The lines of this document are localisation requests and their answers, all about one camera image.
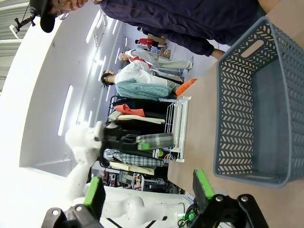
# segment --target black cap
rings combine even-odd
[[[48,13],[52,9],[52,0],[29,0],[29,6],[31,13],[41,17],[42,30],[47,33],[53,31],[56,16]]]

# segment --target orange object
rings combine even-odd
[[[142,58],[139,58],[138,56],[136,56],[136,57],[134,57],[134,58],[132,58],[132,57],[130,56],[129,60],[130,60],[130,62],[133,62],[133,61],[135,61],[135,60],[142,61],[142,62],[148,64],[149,68],[151,68],[151,65],[150,65],[149,63],[147,63],[146,61],[144,61]]]
[[[115,109],[124,115],[138,115],[141,117],[145,117],[143,109],[130,109],[127,104],[117,105]]]
[[[151,47],[152,44],[153,44],[153,39],[141,38],[141,39],[139,39],[139,42],[140,42],[141,44],[146,44],[146,45],[148,45],[149,47]]]
[[[197,79],[191,79],[188,82],[185,82],[182,84],[178,89],[175,91],[177,96],[182,95],[183,92],[185,92]]]

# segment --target white wire rack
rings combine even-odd
[[[170,151],[170,160],[173,159],[171,152],[178,153],[177,162],[185,162],[183,156],[190,99],[191,96],[181,96],[167,108],[165,132],[174,135],[174,147],[167,148],[167,150]]]

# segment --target basket handle hole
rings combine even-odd
[[[241,54],[241,56],[243,58],[248,58],[250,55],[252,55],[252,53],[254,53],[256,50],[258,50],[263,45],[264,45],[264,41],[262,41],[261,39],[259,39],[256,42],[254,42],[254,44],[252,44],[246,51],[244,51]]]

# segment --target cardboard box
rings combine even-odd
[[[164,57],[164,58],[168,58],[170,59],[170,56],[171,56],[171,50],[169,49],[162,49],[161,50],[161,54],[160,54],[161,57]]]
[[[154,41],[158,42],[160,45],[164,45],[166,43],[166,39],[162,37],[155,37],[151,34],[148,34],[148,39],[153,39]]]

